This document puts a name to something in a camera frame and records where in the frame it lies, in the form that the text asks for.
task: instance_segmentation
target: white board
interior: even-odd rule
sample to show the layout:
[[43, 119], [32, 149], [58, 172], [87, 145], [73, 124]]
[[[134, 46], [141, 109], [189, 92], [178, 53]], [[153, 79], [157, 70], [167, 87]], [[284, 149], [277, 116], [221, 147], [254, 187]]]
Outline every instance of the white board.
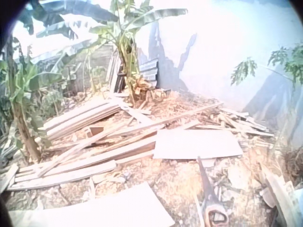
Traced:
[[169, 227], [175, 224], [146, 182], [77, 205], [10, 211], [9, 215], [14, 227]]
[[242, 155], [243, 151], [230, 131], [158, 130], [153, 158], [197, 159]]

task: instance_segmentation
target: corrugated metal sheet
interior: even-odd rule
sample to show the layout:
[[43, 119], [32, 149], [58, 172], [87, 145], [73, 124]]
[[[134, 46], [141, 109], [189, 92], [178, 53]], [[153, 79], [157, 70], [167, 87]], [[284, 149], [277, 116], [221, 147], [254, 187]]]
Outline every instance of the corrugated metal sheet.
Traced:
[[157, 85], [158, 75], [158, 59], [153, 59], [139, 66], [142, 76], [152, 84], [153, 87]]

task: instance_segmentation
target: white wall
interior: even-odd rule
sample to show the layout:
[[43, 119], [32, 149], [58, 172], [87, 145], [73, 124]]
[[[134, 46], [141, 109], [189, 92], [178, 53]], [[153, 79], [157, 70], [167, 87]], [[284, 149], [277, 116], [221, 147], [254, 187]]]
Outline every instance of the white wall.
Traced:
[[[281, 128], [292, 85], [272, 71], [284, 74], [281, 67], [262, 65], [267, 66], [272, 51], [303, 39], [303, 26], [288, 1], [151, 0], [151, 5], [188, 9], [187, 15], [147, 25], [137, 36], [140, 61], [159, 58], [161, 87], [218, 98], [273, 129]], [[258, 64], [256, 77], [231, 86], [234, 67], [250, 56]], [[296, 147], [303, 144], [302, 96], [297, 89], [301, 103], [296, 122], [287, 129]]]

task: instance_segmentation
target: dirt ground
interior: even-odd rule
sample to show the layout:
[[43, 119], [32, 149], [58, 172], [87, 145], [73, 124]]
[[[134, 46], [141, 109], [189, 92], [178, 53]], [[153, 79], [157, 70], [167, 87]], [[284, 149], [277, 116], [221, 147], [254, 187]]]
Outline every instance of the dirt ground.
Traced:
[[[153, 120], [167, 118], [203, 105], [213, 104], [215, 101], [192, 94], [172, 93], [161, 101], [148, 104], [152, 113], [149, 117]], [[209, 124], [212, 121], [210, 117], [212, 114], [216, 113], [209, 111], [182, 118], [167, 125], [167, 128], [178, 127], [193, 119]], [[104, 119], [102, 123], [112, 124], [129, 118], [126, 113], [120, 111]], [[70, 142], [75, 137], [77, 140], [85, 138], [84, 133], [78, 131], [54, 144]], [[274, 173], [281, 175], [281, 172], [285, 172], [285, 166], [281, 167], [283, 160], [281, 161], [281, 158], [279, 161], [269, 160], [268, 163], [267, 148], [242, 147], [243, 156], [217, 158], [214, 166], [206, 168], [206, 172], [215, 190], [220, 192], [219, 197], [229, 214], [230, 226], [270, 226], [275, 210], [271, 209], [259, 195], [262, 186], [256, 180], [258, 178], [256, 172], [258, 162], [261, 162]], [[43, 160], [50, 160], [57, 155], [60, 155], [60, 152], [45, 152]], [[86, 202], [93, 195], [98, 198], [148, 182], [166, 211], [175, 220], [175, 226], [200, 226], [194, 195], [197, 195], [201, 205], [203, 192], [196, 161], [146, 158], [105, 175], [114, 178], [108, 177], [108, 180], [94, 184], [94, 189], [91, 189], [90, 179], [84, 179], [37, 190], [5, 192], [4, 197], [9, 210], [51, 209]]]

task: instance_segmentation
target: plywood sheet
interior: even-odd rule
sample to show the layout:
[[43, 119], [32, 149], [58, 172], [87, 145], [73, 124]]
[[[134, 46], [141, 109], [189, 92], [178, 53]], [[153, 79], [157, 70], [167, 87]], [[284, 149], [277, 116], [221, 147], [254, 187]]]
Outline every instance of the plywood sheet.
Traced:
[[175, 223], [146, 182], [73, 206], [9, 214], [15, 227], [168, 227]]
[[159, 130], [153, 158], [197, 159], [242, 155], [230, 131]]

